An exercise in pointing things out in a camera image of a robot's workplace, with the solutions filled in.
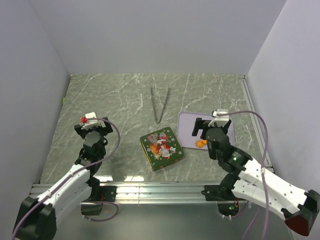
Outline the lilac plastic tray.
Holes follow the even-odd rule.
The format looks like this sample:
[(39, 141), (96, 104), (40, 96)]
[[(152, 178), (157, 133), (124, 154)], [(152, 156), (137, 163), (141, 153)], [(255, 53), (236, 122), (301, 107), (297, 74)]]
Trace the lilac plastic tray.
[(197, 112), (181, 112), (178, 115), (177, 122), (177, 140), (183, 148), (191, 148), (197, 150), (207, 150), (207, 145), (205, 144), (203, 147), (198, 147), (196, 143), (201, 141), (202, 129), (198, 131), (197, 136), (192, 136), (192, 132), (194, 129), (196, 118), (202, 118), (202, 120), (209, 120), (209, 122), (213, 119), (212, 113), (197, 113)]

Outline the metal tongs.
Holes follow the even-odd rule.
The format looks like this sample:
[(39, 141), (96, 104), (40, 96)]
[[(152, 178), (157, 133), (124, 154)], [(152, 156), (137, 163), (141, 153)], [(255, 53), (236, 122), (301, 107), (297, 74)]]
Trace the metal tongs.
[(156, 107), (156, 98), (155, 98), (155, 93), (154, 93), (154, 88), (151, 87), (150, 88), (150, 99), (151, 99), (151, 106), (152, 106), (152, 112), (153, 112), (153, 117), (154, 117), (154, 122), (156, 125), (159, 125), (163, 119), (164, 113), (165, 113), (165, 109), (167, 107), (167, 103), (169, 100), (169, 96), (170, 96), (170, 87), (167, 87), (167, 91), (165, 94), (165, 98), (164, 98), (164, 102), (161, 102), (161, 99), (159, 100), (159, 104), (161, 107), (160, 110), (160, 115), (157, 114), (157, 107)]

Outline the gold tin lid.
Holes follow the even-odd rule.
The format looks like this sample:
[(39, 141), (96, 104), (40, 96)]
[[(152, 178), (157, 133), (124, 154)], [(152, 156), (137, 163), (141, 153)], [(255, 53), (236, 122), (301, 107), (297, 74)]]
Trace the gold tin lid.
[(152, 157), (169, 158), (171, 155), (184, 155), (176, 135), (170, 127), (164, 127), (140, 138), (140, 144), (147, 160)]

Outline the green christmas cookie tin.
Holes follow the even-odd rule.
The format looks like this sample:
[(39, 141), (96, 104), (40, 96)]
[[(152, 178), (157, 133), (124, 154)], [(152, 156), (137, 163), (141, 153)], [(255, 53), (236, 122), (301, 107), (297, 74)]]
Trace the green christmas cookie tin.
[(170, 155), (169, 158), (167, 157), (160, 157), (156, 159), (155, 157), (150, 157), (148, 159), (149, 165), (153, 172), (158, 171), (164, 167), (167, 167), (173, 163), (180, 161), (184, 155)]

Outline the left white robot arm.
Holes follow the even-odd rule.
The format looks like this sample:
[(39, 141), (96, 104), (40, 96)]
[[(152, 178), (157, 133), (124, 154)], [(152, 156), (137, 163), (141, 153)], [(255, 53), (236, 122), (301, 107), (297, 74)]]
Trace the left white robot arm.
[(91, 112), (74, 129), (84, 140), (77, 159), (51, 188), (22, 201), (11, 239), (52, 240), (58, 225), (76, 206), (100, 197), (100, 181), (94, 175), (114, 154), (114, 150), (106, 153), (106, 136), (117, 132), (118, 128), (107, 117), (100, 118)]

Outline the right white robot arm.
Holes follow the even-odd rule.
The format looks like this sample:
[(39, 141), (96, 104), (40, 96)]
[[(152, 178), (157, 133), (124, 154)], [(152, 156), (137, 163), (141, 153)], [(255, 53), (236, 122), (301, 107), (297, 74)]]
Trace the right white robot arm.
[(309, 236), (320, 212), (320, 194), (304, 190), (266, 169), (254, 157), (231, 145), (228, 129), (232, 121), (216, 117), (197, 117), (192, 136), (206, 141), (209, 157), (227, 172), (219, 188), (226, 200), (244, 199), (279, 216), (287, 227), (301, 236)]

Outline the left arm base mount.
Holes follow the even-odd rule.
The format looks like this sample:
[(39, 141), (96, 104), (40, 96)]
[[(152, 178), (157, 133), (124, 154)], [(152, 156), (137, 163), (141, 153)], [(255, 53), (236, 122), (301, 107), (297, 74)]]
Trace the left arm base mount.
[(97, 194), (95, 194), (94, 196), (90, 196), (88, 199), (81, 203), (81, 214), (85, 217), (99, 216), (103, 211), (104, 204), (115, 202), (116, 194), (116, 186), (100, 186), (97, 190)]

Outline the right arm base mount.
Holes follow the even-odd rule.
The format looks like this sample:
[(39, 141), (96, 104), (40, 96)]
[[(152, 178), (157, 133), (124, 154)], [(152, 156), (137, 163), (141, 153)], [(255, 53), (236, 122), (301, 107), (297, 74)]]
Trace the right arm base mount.
[(235, 217), (240, 212), (239, 199), (220, 185), (205, 185), (201, 191), (207, 202), (216, 202), (221, 216)]

